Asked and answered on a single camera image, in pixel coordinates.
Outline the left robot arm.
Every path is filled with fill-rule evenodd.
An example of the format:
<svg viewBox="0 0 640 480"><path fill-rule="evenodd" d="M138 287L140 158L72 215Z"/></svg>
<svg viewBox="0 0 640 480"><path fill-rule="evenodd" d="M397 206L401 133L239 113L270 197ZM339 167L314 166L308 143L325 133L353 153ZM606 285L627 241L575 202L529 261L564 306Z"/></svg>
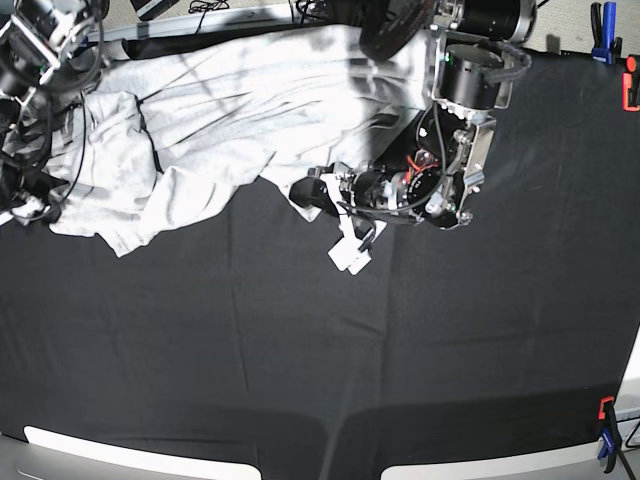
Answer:
<svg viewBox="0 0 640 480"><path fill-rule="evenodd" d="M513 83L530 69L521 49L536 23L533 1L404 1L392 14L386 1L361 9L359 44L372 60L388 60L419 31L426 53L426 106L404 160L362 167L333 163L310 169L289 194L298 207L345 214L370 240L377 222L448 230L468 224L465 201L484 182L496 121Z"/></svg>

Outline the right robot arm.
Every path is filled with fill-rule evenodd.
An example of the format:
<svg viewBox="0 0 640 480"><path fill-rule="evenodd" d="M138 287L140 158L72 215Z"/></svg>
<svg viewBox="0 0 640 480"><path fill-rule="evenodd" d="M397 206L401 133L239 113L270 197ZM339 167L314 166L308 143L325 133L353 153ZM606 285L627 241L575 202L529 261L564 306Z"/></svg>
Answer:
<svg viewBox="0 0 640 480"><path fill-rule="evenodd" d="M42 101L42 144L30 154L1 151L1 211L30 201L38 214L63 183L44 172L53 143L54 102L80 93L103 65L108 1L16 1L1 26L1 141L24 126L32 102Z"/></svg>

